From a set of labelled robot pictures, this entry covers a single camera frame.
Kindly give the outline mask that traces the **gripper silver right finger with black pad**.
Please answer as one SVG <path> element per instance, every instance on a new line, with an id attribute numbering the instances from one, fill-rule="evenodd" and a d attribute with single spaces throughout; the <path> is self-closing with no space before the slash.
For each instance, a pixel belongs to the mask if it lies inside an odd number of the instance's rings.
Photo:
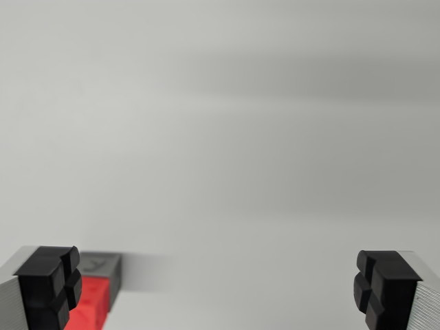
<path id="1" fill-rule="evenodd" d="M 353 296 L 369 329 L 438 329 L 439 275 L 413 251 L 361 250 Z"/>

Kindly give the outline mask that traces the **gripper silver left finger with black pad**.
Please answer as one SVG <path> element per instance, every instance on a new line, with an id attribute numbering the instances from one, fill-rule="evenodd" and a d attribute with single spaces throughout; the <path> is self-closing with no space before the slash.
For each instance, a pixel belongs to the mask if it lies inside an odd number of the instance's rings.
<path id="1" fill-rule="evenodd" d="M 1 266 L 2 329 L 64 329 L 82 293 L 78 248 L 20 247 Z"/>

